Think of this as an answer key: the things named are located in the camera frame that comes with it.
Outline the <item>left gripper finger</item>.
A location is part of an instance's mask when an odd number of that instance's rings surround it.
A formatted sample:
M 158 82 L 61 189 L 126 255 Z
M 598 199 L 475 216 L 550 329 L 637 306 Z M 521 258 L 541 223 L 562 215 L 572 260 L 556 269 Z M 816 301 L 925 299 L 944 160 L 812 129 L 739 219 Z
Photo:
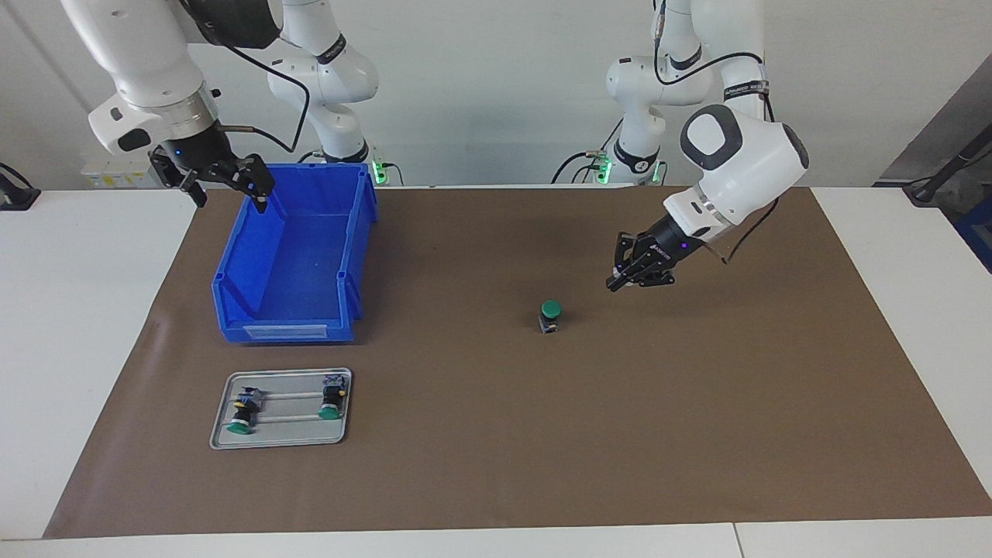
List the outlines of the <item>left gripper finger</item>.
M 666 268 L 667 260 L 656 260 L 649 257 L 635 258 L 624 269 L 625 286 L 652 288 L 669 286 L 676 281 L 672 269 Z
M 655 257 L 652 257 L 655 244 L 654 236 L 618 233 L 614 265 L 611 276 L 607 279 L 607 289 L 610 292 L 617 292 L 628 286 L 640 285 L 642 276 L 655 263 Z

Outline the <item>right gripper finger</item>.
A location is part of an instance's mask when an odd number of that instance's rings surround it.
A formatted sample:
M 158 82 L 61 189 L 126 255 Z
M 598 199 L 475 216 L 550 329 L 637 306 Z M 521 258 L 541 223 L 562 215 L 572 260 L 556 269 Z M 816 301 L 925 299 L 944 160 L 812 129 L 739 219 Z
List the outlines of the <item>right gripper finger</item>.
M 177 188 L 183 191 L 198 208 L 208 204 L 208 194 L 205 193 L 195 172 L 184 172 L 173 162 L 162 147 L 150 152 L 151 168 L 165 188 Z
M 275 188 L 275 179 L 258 154 L 214 162 L 208 167 L 208 181 L 225 184 L 245 195 L 258 213 L 267 210 L 268 198 Z

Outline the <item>white power strip box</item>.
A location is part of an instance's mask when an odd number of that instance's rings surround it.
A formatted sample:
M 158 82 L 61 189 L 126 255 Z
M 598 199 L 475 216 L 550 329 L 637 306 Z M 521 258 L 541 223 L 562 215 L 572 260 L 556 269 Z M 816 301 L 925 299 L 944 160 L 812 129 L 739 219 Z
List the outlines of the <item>white power strip box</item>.
M 81 176 L 92 188 L 153 190 L 164 185 L 153 172 L 146 153 L 127 156 L 88 153 L 82 156 Z

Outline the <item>blue plastic storage bin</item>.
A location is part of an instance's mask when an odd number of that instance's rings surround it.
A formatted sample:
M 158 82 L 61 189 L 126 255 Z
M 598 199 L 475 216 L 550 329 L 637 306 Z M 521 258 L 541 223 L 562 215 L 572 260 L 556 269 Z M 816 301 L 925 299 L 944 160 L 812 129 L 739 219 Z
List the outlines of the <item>blue plastic storage bin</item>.
M 221 336 L 241 345 L 349 343 L 374 180 L 365 164 L 274 164 L 265 211 L 245 201 L 212 282 Z

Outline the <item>brown table mat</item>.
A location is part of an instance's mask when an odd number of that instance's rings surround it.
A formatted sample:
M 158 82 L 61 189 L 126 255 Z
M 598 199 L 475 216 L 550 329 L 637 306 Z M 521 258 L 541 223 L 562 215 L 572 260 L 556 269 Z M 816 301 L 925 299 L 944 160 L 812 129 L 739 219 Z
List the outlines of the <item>brown table mat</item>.
M 379 191 L 354 343 L 238 346 L 212 278 L 241 197 L 213 191 L 45 536 L 992 515 L 807 188 L 730 265 L 608 292 L 617 231 L 665 195 Z M 210 448 L 234 372 L 332 367 L 342 442 Z

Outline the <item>silver metal tray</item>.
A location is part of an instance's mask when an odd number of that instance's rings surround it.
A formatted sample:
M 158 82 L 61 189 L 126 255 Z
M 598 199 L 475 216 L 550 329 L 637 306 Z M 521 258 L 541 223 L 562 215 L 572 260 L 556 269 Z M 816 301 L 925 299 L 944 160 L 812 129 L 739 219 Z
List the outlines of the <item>silver metal tray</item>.
M 344 414 L 338 420 L 321 420 L 322 381 L 327 374 L 344 374 L 350 379 Z M 263 390 L 262 409 L 256 415 L 253 433 L 239 436 L 226 431 L 233 416 L 233 402 L 245 386 Z M 259 370 L 234 372 L 221 392 L 209 445 L 215 451 L 301 447 L 340 443 L 350 423 L 353 388 L 352 370 L 346 367 L 322 370 Z

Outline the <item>black tripod stand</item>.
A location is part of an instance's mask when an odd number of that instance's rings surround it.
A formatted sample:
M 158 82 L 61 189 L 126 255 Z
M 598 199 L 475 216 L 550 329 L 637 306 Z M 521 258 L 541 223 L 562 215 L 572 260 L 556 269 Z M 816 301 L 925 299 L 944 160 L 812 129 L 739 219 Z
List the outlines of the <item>black tripod stand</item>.
M 938 190 L 961 170 L 992 154 L 992 122 L 977 133 L 949 162 L 935 173 L 904 184 L 902 190 L 915 206 L 931 204 Z

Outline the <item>blue box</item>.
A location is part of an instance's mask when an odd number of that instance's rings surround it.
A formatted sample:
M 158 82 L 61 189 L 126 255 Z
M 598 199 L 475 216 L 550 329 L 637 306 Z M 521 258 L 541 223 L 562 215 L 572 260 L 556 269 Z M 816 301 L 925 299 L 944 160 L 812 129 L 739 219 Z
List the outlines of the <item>blue box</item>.
M 953 223 L 958 236 L 992 274 L 992 195 Z

